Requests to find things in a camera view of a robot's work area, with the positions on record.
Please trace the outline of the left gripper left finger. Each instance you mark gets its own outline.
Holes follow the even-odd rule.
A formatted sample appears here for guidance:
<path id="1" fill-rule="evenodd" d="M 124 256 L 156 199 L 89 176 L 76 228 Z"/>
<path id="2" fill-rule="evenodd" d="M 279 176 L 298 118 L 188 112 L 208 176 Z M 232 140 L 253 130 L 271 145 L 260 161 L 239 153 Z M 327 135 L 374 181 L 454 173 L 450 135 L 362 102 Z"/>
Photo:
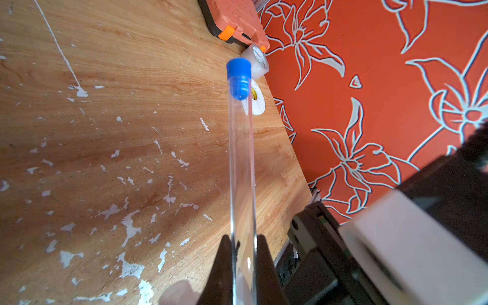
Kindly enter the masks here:
<path id="1" fill-rule="evenodd" d="M 228 235 L 221 239 L 203 292 L 197 304 L 233 303 L 233 247 Z"/>

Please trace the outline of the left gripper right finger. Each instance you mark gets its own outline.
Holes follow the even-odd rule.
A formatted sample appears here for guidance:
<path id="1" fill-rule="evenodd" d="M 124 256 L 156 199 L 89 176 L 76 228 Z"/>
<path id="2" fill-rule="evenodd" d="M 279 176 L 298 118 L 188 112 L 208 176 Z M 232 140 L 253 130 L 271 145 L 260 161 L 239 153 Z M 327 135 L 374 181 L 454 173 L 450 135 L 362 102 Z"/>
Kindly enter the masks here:
<path id="1" fill-rule="evenodd" d="M 258 304 L 289 304 L 278 279 L 264 235 L 257 236 L 256 281 Z"/>

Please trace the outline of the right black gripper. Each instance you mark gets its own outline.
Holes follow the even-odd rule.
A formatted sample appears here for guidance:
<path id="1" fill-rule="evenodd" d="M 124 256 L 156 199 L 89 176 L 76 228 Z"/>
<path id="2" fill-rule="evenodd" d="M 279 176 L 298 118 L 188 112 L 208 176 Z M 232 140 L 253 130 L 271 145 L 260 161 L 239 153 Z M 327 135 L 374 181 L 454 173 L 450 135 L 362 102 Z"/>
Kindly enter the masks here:
<path id="1" fill-rule="evenodd" d="M 297 268 L 284 281 L 291 304 L 385 304 L 343 239 L 339 223 L 322 202 L 296 214 L 288 230 Z"/>

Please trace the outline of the white wipe cloth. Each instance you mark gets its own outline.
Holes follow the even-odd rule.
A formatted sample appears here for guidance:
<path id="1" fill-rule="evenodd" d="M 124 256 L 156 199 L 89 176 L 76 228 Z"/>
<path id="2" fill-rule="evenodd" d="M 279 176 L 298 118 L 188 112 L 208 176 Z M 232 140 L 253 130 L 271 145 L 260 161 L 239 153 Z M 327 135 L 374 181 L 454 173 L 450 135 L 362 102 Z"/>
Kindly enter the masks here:
<path id="1" fill-rule="evenodd" d="M 159 298 L 159 305 L 196 305 L 201 294 L 195 292 L 187 280 L 180 280 L 167 288 Z"/>

